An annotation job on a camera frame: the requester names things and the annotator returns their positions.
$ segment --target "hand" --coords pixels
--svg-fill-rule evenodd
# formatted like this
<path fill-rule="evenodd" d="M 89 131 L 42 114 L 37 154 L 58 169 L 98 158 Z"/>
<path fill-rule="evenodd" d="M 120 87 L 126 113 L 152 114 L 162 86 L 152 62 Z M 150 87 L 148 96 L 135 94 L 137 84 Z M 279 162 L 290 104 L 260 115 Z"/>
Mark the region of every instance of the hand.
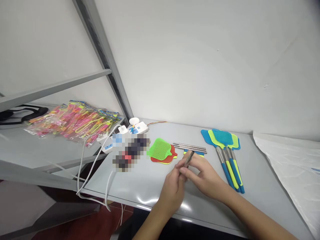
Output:
<path fill-rule="evenodd" d="M 232 188 L 220 178 L 208 160 L 196 153 L 193 155 L 189 165 L 197 168 L 200 173 L 196 175 L 190 169 L 183 167 L 190 153 L 191 151 L 189 150 L 183 156 L 183 159 L 178 162 L 177 167 L 180 168 L 180 172 L 190 179 L 203 194 L 224 202 L 228 191 L 232 190 Z"/>
<path fill-rule="evenodd" d="M 179 173 L 177 165 L 174 166 L 164 180 L 156 205 L 169 218 L 180 208 L 183 201 L 185 180 L 185 176 Z"/>

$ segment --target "forearm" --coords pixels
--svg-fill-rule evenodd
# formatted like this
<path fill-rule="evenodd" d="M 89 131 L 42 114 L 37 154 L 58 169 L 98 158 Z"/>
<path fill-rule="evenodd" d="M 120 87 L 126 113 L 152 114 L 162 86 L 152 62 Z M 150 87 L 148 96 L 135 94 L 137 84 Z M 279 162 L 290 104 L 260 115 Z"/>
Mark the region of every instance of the forearm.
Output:
<path fill-rule="evenodd" d="M 157 204 L 154 205 L 147 219 L 139 231 L 134 236 L 133 240 L 156 240 L 166 225 L 171 216 L 167 216 L 161 207 Z"/>
<path fill-rule="evenodd" d="M 273 221 L 233 189 L 223 201 L 259 240 L 296 239 L 286 229 Z"/>

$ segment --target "person's left hand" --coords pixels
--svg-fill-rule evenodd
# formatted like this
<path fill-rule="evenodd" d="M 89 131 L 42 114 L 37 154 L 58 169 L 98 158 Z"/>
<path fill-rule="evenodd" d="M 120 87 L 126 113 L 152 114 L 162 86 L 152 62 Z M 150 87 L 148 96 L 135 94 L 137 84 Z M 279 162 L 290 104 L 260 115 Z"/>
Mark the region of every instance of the person's left hand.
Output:
<path fill-rule="evenodd" d="M 173 170 L 168 173 L 164 181 L 160 197 L 156 203 L 167 216 L 170 218 L 179 208 L 184 198 L 184 183 L 186 177 L 179 175 L 179 168 L 174 166 Z"/>

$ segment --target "white power strip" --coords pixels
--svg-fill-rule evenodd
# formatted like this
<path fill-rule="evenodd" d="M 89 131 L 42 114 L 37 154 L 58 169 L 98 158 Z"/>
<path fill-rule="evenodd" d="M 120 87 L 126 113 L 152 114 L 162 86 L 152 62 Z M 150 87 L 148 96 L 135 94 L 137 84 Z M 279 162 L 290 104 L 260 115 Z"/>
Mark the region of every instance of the white power strip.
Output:
<path fill-rule="evenodd" d="M 145 132 L 149 131 L 149 128 L 144 122 L 140 122 L 140 123 L 137 123 L 136 125 L 134 125 L 133 131 L 132 131 L 132 127 L 129 127 L 128 129 L 126 129 L 125 126 L 119 127 L 118 130 L 120 132 L 118 134 L 128 134 L 128 133 L 130 133 L 130 134 L 142 134 L 142 133 L 145 133 Z M 97 138 L 97 142 L 99 142 L 102 145 L 104 140 L 107 137 L 108 137 L 108 134 L 104 134 L 103 136 Z M 105 154 L 112 152 L 112 138 L 108 138 L 107 139 L 106 143 L 104 144 L 104 147 L 103 147 L 102 151 Z"/>
<path fill-rule="evenodd" d="M 144 122 L 139 122 L 134 125 L 133 130 L 132 128 L 133 127 L 128 128 L 130 134 L 142 134 L 149 131 L 148 126 Z"/>

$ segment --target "table surface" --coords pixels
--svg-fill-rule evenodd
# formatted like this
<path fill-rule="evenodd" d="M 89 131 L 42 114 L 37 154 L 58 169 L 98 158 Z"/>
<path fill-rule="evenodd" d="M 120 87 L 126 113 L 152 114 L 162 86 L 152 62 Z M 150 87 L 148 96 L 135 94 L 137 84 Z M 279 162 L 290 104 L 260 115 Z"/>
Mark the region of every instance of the table surface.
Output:
<path fill-rule="evenodd" d="M 33 104 L 52 109 L 54 105 Z M 19 121 L 22 116 L 30 114 L 25 110 L 16 112 L 17 118 L 10 121 Z M 27 125 L 0 125 L 0 159 L 24 167 L 37 168 L 52 163 L 60 163 L 81 158 L 83 144 L 69 141 L 62 136 L 48 135 L 45 138 L 38 138 L 31 135 L 24 129 Z M 90 148 L 85 148 L 84 157 L 93 156 L 99 149 L 100 144 L 95 142 Z M 79 167 L 69 168 L 68 172 L 78 174 Z M 53 173 L 58 176 L 72 178 L 64 171 Z"/>
<path fill-rule="evenodd" d="M 147 119 L 141 121 L 146 124 L 155 122 Z M 200 133 L 201 129 L 206 128 L 158 123 L 150 125 L 149 129 L 147 134 L 151 141 L 150 146 L 160 137 L 170 144 L 176 142 L 206 147 L 208 154 L 205 158 L 227 182 L 214 147 L 206 144 Z M 242 196 L 298 239 L 313 239 L 266 156 L 255 145 L 253 136 L 240 133 L 236 135 L 240 139 L 241 149 L 235 151 L 235 154 L 246 191 Z M 176 149 L 176 153 L 178 158 L 173 159 L 169 165 L 154 163 L 144 154 L 131 172 L 114 173 L 109 182 L 108 199 L 150 211 L 159 198 L 165 176 L 183 156 L 181 149 Z M 190 169 L 195 173 L 198 171 L 193 167 Z M 103 197 L 112 170 L 112 154 L 109 154 L 85 186 L 84 192 Z M 191 181 L 186 182 L 183 203 L 173 217 L 230 234 L 249 236 L 229 208 L 204 196 Z"/>

